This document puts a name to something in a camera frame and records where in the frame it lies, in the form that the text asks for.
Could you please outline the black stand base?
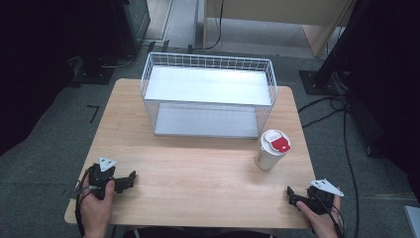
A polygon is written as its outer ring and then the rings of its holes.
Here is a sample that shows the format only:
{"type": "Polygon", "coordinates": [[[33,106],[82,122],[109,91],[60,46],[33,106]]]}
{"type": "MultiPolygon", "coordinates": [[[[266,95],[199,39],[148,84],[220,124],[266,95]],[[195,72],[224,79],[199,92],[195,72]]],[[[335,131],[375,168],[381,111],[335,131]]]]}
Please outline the black stand base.
{"type": "Polygon", "coordinates": [[[74,82],[85,84],[103,84],[110,82],[118,61],[116,59],[81,58],[81,67],[77,70],[74,82]]]}

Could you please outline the person's right hand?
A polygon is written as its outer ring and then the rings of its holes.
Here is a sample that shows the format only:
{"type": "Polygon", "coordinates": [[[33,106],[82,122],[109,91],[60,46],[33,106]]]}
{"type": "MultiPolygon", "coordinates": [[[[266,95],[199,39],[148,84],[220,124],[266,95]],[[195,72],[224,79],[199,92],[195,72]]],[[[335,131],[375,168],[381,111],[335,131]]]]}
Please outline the person's right hand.
{"type": "Polygon", "coordinates": [[[342,238],[340,208],[341,198],[334,197],[331,214],[318,215],[302,201],[297,202],[297,208],[303,213],[305,222],[314,230],[317,238],[342,238]]]}

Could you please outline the white wire shelf rack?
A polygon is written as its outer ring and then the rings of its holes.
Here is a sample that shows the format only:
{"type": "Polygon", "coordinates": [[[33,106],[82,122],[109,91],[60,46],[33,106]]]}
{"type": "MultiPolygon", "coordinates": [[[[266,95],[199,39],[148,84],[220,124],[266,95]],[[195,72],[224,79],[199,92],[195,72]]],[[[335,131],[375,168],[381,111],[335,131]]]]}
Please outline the white wire shelf rack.
{"type": "Polygon", "coordinates": [[[277,85],[269,59],[151,53],[141,94],[157,135],[256,139],[277,85]]]}

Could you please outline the white cup with red lid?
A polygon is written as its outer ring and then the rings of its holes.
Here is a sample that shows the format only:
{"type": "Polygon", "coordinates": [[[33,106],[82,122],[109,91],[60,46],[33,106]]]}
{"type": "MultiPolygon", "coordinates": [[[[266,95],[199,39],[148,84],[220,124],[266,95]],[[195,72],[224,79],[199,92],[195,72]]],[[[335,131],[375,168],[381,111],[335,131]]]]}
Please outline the white cup with red lid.
{"type": "Polygon", "coordinates": [[[286,134],[274,129],[265,131],[260,137],[260,143],[255,163],[264,171],[272,169],[291,149],[291,143],[286,134]]]}

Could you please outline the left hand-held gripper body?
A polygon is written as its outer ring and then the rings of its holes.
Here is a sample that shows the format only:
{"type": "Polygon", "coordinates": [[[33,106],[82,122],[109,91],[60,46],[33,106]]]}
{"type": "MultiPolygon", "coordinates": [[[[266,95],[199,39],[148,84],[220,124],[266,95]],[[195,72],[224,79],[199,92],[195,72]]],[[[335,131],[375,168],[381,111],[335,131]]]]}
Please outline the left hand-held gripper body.
{"type": "Polygon", "coordinates": [[[114,160],[100,157],[98,162],[90,167],[88,187],[100,200],[104,199],[106,185],[110,180],[115,182],[114,190],[117,193],[122,193],[128,188],[127,178],[114,178],[116,164],[117,162],[114,160]]]}

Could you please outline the wooden table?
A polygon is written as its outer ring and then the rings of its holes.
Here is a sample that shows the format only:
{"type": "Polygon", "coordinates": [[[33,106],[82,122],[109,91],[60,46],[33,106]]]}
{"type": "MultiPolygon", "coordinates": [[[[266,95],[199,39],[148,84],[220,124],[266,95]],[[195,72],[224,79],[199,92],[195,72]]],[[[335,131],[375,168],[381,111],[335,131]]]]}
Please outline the wooden table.
{"type": "Polygon", "coordinates": [[[269,171],[255,164],[256,140],[155,135],[139,81],[119,79],[84,164],[105,157],[116,161],[116,177],[136,173],[114,199],[115,224],[302,228],[286,190],[302,194],[315,176],[290,88],[278,88],[265,125],[291,141],[269,171]]]}

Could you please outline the black metal stand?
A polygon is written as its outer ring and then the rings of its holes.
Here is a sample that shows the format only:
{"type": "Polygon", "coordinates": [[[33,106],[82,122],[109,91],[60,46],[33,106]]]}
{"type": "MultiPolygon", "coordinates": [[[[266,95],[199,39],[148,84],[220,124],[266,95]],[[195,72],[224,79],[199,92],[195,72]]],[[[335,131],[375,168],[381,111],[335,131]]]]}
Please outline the black metal stand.
{"type": "Polygon", "coordinates": [[[336,45],[331,49],[324,63],[317,71],[300,70],[299,76],[305,92],[311,95],[339,95],[340,89],[333,74],[349,65],[351,42],[357,36],[365,14],[374,0],[350,0],[353,12],[336,45]]]}

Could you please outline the person's left hand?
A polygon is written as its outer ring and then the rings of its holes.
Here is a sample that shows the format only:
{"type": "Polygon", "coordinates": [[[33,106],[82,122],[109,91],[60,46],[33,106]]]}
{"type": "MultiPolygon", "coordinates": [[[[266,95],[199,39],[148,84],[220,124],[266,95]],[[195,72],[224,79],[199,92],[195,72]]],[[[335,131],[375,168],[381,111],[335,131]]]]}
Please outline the person's left hand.
{"type": "Polygon", "coordinates": [[[80,201],[81,222],[84,227],[82,238],[105,238],[113,214],[115,182],[110,180],[105,187],[105,196],[98,199],[89,188],[80,201]]]}

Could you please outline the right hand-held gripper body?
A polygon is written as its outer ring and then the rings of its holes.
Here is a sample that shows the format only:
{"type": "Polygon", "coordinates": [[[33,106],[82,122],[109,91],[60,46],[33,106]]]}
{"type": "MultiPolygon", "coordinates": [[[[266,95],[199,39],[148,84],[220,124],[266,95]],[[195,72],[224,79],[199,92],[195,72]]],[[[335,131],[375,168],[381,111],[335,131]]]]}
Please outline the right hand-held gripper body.
{"type": "Polygon", "coordinates": [[[316,214],[327,214],[333,207],[336,195],[343,197],[344,193],[327,179],[316,179],[310,181],[307,196],[302,201],[316,214]]]}

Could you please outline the grey box corner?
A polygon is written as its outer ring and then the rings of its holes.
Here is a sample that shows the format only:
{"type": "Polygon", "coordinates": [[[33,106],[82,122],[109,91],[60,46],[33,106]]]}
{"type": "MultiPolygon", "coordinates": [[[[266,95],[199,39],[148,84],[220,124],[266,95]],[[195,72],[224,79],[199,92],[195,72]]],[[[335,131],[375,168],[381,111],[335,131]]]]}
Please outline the grey box corner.
{"type": "Polygon", "coordinates": [[[405,205],[404,212],[413,238],[420,238],[420,207],[405,205]]]}

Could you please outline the wooden furniture panel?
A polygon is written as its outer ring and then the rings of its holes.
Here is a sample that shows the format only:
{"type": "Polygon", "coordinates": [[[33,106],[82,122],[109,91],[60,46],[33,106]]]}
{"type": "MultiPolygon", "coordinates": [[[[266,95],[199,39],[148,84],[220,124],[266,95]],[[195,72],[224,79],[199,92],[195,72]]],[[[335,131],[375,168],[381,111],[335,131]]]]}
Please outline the wooden furniture panel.
{"type": "Polygon", "coordinates": [[[319,57],[337,27],[346,27],[357,0],[204,0],[203,45],[207,19],[218,18],[302,25],[311,51],[319,57]]]}

